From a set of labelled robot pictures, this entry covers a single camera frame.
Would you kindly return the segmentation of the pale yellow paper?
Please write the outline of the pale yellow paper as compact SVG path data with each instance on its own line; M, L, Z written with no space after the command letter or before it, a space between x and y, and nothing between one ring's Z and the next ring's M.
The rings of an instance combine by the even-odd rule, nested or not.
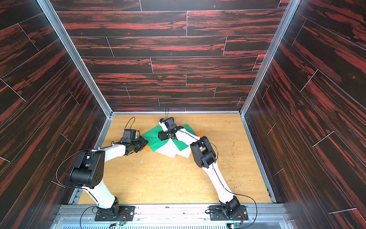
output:
M183 157L186 157L186 158L189 158L190 154L191 154L191 149L190 148L186 148L182 151L178 151L176 154L177 155L180 155L180 156L183 156Z
M175 155L180 152L180 150L175 145L175 143L171 139L169 139L167 143L160 147L156 152L174 158Z

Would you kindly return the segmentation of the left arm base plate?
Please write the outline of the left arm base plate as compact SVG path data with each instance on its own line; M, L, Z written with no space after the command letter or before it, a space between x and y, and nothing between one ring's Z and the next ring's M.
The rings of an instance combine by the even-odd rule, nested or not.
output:
M135 212L135 206L119 206L117 208L103 209L97 207L97 213L95 221L120 221L127 222L133 221Z

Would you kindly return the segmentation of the green paper sheet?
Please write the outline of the green paper sheet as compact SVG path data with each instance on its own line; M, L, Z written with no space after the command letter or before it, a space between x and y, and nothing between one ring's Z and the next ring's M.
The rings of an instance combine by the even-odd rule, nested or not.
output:
M190 133L182 126L171 129L171 137L173 141L173 152L175 154L187 150L190 145L200 139L199 136Z
M148 141L147 145L153 152L156 152L168 141L168 140L161 141L159 139L158 133L162 130L163 130L162 127L160 125L157 125L156 127L152 128L151 130L142 135L142 137Z

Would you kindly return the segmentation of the front aluminium frame rail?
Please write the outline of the front aluminium frame rail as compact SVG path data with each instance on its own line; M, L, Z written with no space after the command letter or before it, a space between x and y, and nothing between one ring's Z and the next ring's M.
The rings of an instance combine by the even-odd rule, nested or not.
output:
M63 205L53 229L294 229L283 204L246 203L248 220L219 220L209 204L132 204L116 221L96 221L92 205Z

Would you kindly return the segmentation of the orange paper sheet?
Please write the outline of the orange paper sheet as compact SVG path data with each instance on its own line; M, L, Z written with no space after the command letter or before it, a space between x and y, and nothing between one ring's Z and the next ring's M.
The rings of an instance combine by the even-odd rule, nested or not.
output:
M195 133L199 137L203 137L204 136L203 131L195 131Z
M151 152L151 151L152 151L152 150L149 148L149 146L148 146L148 145L146 145L144 149L145 149L146 153L149 153L149 152Z

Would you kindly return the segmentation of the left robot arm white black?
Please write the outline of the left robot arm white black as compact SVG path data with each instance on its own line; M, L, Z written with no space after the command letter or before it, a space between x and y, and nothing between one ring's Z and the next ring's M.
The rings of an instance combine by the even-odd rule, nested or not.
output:
M147 144L148 141L140 136L135 140L123 140L109 147L78 152L69 173L69 180L82 187L94 199L98 219L112 221L121 215L118 198L110 193L103 182L105 162L137 153Z

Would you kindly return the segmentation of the right orange paper sheet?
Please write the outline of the right orange paper sheet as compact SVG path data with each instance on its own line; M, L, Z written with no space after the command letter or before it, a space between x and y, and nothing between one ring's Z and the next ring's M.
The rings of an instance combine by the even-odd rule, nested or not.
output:
M199 137L203 137L204 136L203 131L195 131L195 133Z

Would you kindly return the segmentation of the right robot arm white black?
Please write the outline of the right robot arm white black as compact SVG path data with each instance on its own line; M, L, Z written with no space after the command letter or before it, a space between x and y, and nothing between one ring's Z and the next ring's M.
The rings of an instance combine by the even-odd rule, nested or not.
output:
M216 153L208 138L195 136L182 126L158 133L160 140L175 139L189 145L196 165L209 176L222 207L226 219L234 219L240 213L240 202L226 184L217 164Z

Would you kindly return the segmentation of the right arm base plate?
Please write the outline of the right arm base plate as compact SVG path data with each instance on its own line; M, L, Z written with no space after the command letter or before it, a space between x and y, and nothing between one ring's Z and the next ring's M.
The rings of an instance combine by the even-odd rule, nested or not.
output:
M230 213L229 210L224 209L221 205L211 205L209 209L205 211L206 214L209 214L211 221L225 221L225 220L240 220L240 221L248 221L248 214L246 207L244 205L240 205L239 209L234 213Z

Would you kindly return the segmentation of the left orange paper sheet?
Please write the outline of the left orange paper sheet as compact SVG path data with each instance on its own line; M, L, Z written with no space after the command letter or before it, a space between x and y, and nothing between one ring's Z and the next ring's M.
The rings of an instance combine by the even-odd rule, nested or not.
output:
M151 151L152 151L152 150L149 148L149 146L148 146L148 145L146 145L144 149L145 149L146 153L149 153L149 152L151 152Z

